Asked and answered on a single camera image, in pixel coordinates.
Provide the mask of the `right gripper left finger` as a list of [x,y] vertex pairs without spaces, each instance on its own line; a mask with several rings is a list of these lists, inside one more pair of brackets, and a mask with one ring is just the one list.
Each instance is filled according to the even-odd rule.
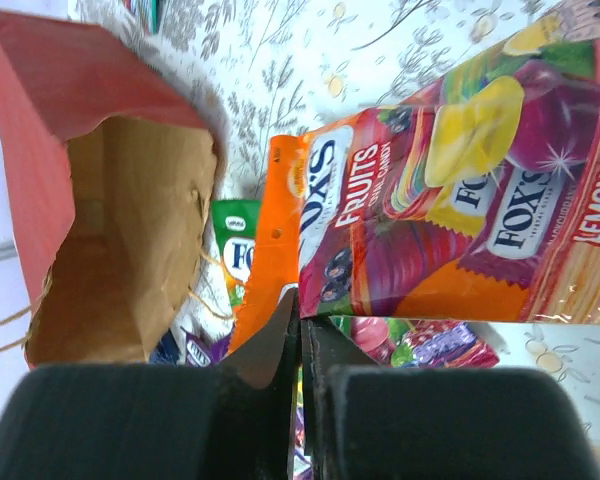
[[216,366],[53,365],[0,417],[0,479],[287,479],[299,319],[288,291]]

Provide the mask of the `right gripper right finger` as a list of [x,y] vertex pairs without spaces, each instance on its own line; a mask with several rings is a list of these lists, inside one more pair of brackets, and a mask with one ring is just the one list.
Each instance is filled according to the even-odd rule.
[[576,410],[527,368],[391,368],[326,320],[301,324],[318,479],[599,479]]

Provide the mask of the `purple candy packet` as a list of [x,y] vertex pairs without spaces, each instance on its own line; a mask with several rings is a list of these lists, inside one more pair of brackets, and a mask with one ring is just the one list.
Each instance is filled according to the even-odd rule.
[[190,367],[208,367],[219,364],[228,354],[234,328],[217,340],[196,335],[180,328],[185,336],[184,364]]

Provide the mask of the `green spring tea candy packet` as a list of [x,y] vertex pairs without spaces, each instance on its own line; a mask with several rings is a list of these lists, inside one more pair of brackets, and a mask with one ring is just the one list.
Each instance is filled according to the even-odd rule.
[[233,309],[243,303],[251,274],[260,205],[258,200],[246,199],[216,200],[211,205],[216,243]]

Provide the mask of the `orange fruits candy packet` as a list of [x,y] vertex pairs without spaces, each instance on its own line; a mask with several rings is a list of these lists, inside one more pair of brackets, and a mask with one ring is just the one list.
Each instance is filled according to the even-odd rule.
[[270,142],[233,348],[299,313],[600,324],[600,1]]

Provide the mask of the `red paper bag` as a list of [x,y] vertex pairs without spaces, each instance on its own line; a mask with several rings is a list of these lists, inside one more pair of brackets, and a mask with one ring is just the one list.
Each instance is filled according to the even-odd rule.
[[107,30],[0,10],[0,140],[27,362],[146,361],[198,276],[204,121]]

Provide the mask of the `pink berries candy packet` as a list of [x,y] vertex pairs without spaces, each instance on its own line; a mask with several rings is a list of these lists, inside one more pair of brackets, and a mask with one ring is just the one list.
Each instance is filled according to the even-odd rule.
[[495,350],[466,322],[332,316],[332,324],[380,365],[393,368],[491,368]]

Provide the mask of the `blue Doritos chip bag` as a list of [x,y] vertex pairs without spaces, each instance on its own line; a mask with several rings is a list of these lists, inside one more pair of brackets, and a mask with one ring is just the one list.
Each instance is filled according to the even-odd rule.
[[181,358],[181,352],[173,333],[168,330],[160,339],[149,355],[149,364],[176,366]]

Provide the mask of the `teal snack packet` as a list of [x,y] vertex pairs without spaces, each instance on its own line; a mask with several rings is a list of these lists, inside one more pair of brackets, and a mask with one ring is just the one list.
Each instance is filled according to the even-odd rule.
[[122,3],[145,32],[156,34],[159,31],[159,0],[123,0]]

